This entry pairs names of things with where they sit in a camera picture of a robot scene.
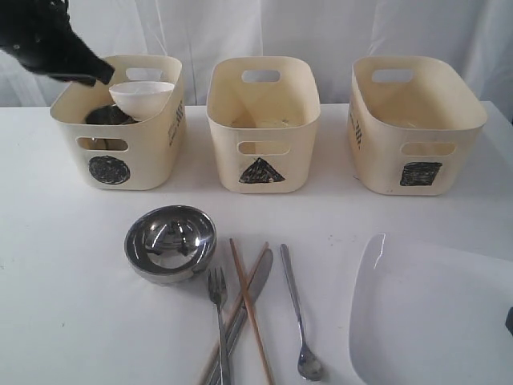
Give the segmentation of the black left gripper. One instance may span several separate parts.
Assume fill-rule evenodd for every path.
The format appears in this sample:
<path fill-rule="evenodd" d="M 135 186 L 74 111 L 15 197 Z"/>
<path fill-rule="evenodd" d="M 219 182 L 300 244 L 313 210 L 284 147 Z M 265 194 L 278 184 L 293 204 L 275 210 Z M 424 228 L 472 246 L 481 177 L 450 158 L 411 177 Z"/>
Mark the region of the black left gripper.
<path fill-rule="evenodd" d="M 60 83 L 108 85 L 115 68 L 73 31 L 68 1 L 2 1 L 1 51 Z"/>

